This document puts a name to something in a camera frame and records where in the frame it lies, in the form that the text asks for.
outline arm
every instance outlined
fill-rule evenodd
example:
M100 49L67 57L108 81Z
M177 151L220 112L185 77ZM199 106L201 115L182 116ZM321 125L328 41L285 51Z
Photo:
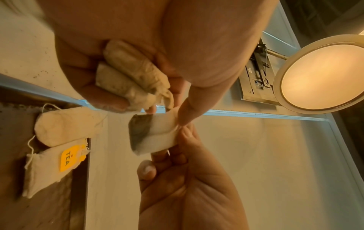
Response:
M212 108L248 62L278 0L174 0L162 24L167 57L192 83L185 125Z

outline fingernail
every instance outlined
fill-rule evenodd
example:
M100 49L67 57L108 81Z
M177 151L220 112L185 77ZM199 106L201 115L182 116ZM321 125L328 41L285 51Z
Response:
M187 128L186 126L183 127L182 132L188 138L193 137L191 130L189 128Z
M153 167L148 165L147 167L145 167L144 169L144 174L147 175L148 173L152 172L153 171Z

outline wall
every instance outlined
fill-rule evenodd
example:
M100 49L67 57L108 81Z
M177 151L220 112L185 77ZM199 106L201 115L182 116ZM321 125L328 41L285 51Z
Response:
M136 229L143 159L129 147L131 115L109 114L104 229ZM327 122L203 116L204 144L232 177L258 229L364 229L363 197Z

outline tea bag string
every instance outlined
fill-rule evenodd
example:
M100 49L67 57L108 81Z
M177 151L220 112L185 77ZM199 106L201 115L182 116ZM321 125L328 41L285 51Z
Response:
M60 107L56 106L56 105L53 105L51 103L45 103L42 107L42 113L44 112L44 109L47 105L50 105L50 106L53 106L54 108L58 109L58 110L62 110ZM28 147L31 149L31 154L30 154L30 159L29 161L27 162L27 164L25 165L25 169L28 169L28 166L30 165L31 161L33 160L33 155L35 154L34 153L34 148L30 145L30 142L35 138L35 135L29 139L28 141Z

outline white wall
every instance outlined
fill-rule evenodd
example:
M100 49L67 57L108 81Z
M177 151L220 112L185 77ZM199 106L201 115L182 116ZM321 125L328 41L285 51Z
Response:
M109 114L103 229L136 229L136 168L148 156L129 147L131 115ZM232 177L251 230L364 229L363 197L327 122L204 116L204 144Z

